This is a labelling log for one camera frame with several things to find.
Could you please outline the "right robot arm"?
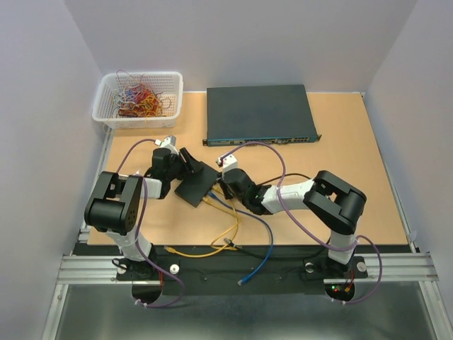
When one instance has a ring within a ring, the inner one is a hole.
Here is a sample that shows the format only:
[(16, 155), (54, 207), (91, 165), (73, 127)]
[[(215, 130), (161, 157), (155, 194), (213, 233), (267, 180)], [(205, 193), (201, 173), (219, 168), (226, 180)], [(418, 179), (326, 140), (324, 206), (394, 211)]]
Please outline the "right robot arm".
[(258, 185), (242, 169), (232, 169), (219, 180), (224, 195), (235, 198), (255, 215), (285, 212), (292, 220), (293, 210), (310, 210), (331, 231), (327, 244), (327, 271), (342, 276), (351, 268), (357, 224), (367, 196), (335, 174), (323, 170), (313, 179), (282, 187)]

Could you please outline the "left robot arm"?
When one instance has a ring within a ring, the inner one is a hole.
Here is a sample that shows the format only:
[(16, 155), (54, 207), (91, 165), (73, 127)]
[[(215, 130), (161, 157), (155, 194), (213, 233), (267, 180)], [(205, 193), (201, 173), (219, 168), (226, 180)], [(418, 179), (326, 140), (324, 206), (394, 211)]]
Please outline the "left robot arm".
[(187, 149), (172, 152), (168, 148), (153, 151), (151, 167), (145, 175), (123, 176), (103, 171), (88, 199), (84, 220), (98, 232), (107, 234), (123, 256), (133, 261), (133, 271), (143, 279), (157, 272), (157, 261), (150, 257), (152, 243), (138, 230), (139, 204), (143, 200), (163, 199), (174, 180), (182, 181), (202, 171), (202, 163)]

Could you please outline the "small black network switch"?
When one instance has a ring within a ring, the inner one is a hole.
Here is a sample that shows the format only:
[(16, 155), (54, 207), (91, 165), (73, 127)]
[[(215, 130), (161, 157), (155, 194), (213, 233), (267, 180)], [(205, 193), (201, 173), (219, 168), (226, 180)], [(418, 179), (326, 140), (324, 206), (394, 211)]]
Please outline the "small black network switch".
[(185, 177), (175, 189), (175, 194), (196, 208), (217, 182), (218, 177), (219, 172), (202, 161), (200, 170)]

